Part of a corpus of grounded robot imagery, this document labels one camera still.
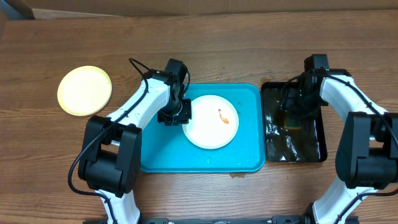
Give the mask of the yellow green sponge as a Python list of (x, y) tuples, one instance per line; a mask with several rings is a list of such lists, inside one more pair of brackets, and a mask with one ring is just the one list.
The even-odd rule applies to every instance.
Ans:
[(301, 120), (293, 118), (284, 119), (284, 129), (297, 130), (302, 128)]

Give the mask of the white plate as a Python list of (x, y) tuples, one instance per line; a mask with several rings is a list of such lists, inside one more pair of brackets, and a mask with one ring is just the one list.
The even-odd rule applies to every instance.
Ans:
[(239, 128), (239, 116), (227, 99), (204, 95), (192, 101), (192, 118), (182, 128), (194, 145), (203, 149), (218, 149), (234, 139)]

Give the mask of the yellow-green plate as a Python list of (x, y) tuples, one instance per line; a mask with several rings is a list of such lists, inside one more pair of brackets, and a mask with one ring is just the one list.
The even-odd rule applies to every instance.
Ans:
[(111, 98), (109, 75), (95, 66), (82, 66), (67, 73), (57, 90), (60, 107), (74, 116), (88, 116), (100, 111)]

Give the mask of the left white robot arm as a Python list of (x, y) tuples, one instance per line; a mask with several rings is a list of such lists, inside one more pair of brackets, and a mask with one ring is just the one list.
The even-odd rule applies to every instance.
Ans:
[(166, 126), (187, 124), (191, 101), (183, 96), (186, 66), (149, 69), (140, 88), (107, 117), (92, 116), (86, 124), (82, 150), (71, 165), (68, 184), (81, 195), (99, 197), (106, 223), (140, 223), (134, 184), (141, 169), (142, 132), (152, 118)]

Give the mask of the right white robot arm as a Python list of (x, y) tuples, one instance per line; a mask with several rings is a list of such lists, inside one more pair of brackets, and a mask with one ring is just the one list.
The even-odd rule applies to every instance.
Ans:
[(367, 197), (391, 197), (397, 183), (397, 113), (372, 102), (344, 69), (311, 68), (281, 89), (282, 110), (298, 119), (330, 105), (344, 122), (335, 168), (337, 177), (311, 204), (306, 223), (357, 223), (350, 213)]

